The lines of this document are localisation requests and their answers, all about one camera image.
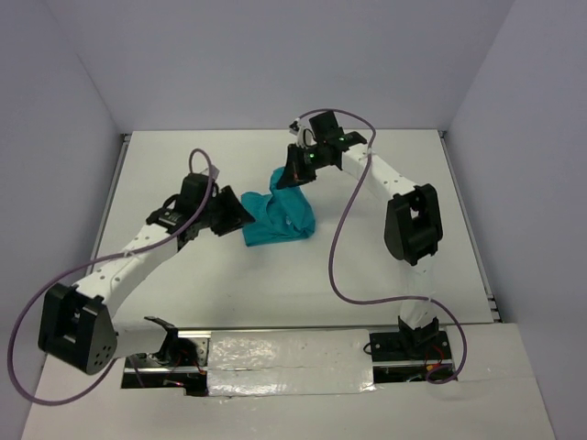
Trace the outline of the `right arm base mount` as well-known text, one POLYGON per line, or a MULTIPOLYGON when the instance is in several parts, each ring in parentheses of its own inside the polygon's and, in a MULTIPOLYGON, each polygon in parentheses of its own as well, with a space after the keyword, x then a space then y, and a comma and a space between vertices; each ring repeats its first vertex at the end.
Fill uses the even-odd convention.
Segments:
POLYGON ((401 319, 398 329, 369 334, 363 352, 371 358, 376 384, 445 382, 454 374, 446 331, 433 318, 424 327, 412 329, 401 319))

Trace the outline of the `teal t shirt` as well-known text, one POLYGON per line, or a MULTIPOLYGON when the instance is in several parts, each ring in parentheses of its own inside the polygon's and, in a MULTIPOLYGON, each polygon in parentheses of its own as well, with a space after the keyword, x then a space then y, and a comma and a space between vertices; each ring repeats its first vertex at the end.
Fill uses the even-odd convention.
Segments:
POLYGON ((254 222, 242 228, 247 247, 278 244, 310 238, 316 231, 311 204, 299 187, 278 189, 284 167, 275 169, 269 192, 244 192, 240 200, 254 222))

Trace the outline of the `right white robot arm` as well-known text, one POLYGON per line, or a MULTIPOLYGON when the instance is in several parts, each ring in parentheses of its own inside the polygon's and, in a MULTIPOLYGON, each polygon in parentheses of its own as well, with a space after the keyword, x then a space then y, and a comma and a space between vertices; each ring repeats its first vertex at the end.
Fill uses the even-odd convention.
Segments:
POLYGON ((383 242, 394 259, 406 264, 414 288, 413 292, 394 298, 402 303, 398 344, 406 357, 420 358, 439 332, 438 319, 430 311, 432 299, 424 289, 430 273, 427 265, 443 238, 437 190, 429 183, 418 185, 405 178, 373 152, 377 136, 374 126, 368 127, 369 137, 357 131, 346 132, 337 120, 339 113, 337 109, 311 110, 304 114, 309 121, 307 126, 301 118, 289 125, 296 140, 287 148, 282 177, 276 187, 282 190, 314 182, 318 170, 330 166, 356 179, 328 253, 327 274, 337 297, 343 294, 334 274, 336 247, 359 190, 368 189, 386 204, 383 242))

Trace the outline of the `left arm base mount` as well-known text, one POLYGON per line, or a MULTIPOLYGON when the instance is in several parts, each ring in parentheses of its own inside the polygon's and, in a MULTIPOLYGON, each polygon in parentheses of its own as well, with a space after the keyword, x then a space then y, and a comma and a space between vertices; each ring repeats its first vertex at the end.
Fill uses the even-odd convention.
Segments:
POLYGON ((182 330, 155 316, 144 320, 124 327, 117 337, 116 353, 124 360, 121 387, 174 388, 187 396, 206 396, 211 336, 182 330))

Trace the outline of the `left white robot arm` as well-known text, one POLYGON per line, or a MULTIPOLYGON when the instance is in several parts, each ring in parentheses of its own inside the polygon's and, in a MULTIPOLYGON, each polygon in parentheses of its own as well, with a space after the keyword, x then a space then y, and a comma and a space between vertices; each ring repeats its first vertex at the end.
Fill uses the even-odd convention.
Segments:
POLYGON ((71 286, 55 283, 47 290, 39 348, 88 375, 115 358, 145 354, 164 366, 182 348, 194 352, 193 344, 181 342, 174 324, 154 315, 136 324, 117 324, 116 313, 156 268, 200 231, 222 237, 254 221, 231 187, 219 187, 205 174, 188 174, 181 190, 147 217, 115 258, 71 286))

